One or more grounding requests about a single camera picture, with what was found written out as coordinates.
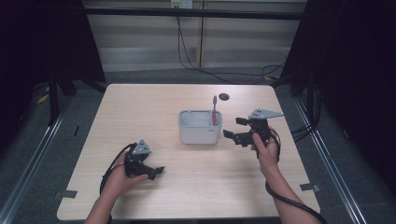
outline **human hand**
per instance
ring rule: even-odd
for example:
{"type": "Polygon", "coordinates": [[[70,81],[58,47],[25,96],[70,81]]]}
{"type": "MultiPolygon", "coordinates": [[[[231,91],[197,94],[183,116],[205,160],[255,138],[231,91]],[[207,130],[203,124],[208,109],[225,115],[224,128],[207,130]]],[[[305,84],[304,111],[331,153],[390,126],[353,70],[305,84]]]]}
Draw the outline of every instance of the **human hand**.
{"type": "MultiPolygon", "coordinates": [[[[276,136],[275,131],[270,128],[273,136],[276,136]]],[[[268,142],[266,143],[267,147],[264,145],[264,142],[260,138],[258,133],[254,133],[252,135],[254,145],[251,146],[251,150],[259,151],[259,162],[260,162],[260,170],[263,175],[268,175],[271,171],[278,171],[277,167],[277,145],[276,140],[271,136],[268,142]]]]}
{"type": "Polygon", "coordinates": [[[124,151],[114,164],[113,171],[108,177],[101,195],[106,195],[114,200],[125,194],[132,186],[148,179],[148,175],[139,175],[133,178],[125,174],[124,159],[128,151],[124,151]]]}

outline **black curtain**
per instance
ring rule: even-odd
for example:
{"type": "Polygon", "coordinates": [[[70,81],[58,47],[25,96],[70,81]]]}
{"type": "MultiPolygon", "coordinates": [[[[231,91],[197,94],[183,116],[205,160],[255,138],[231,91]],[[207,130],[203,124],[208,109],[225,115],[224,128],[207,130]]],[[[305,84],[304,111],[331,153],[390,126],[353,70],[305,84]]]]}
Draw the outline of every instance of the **black curtain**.
{"type": "Polygon", "coordinates": [[[395,11],[393,0],[308,1],[304,13],[324,20],[301,21],[281,76],[291,77],[294,94],[310,81],[318,85],[324,103],[394,195],[395,11]]]}
{"type": "Polygon", "coordinates": [[[56,80],[106,82],[88,18],[63,7],[80,0],[0,3],[0,147],[7,147],[33,86],[56,80]]]}

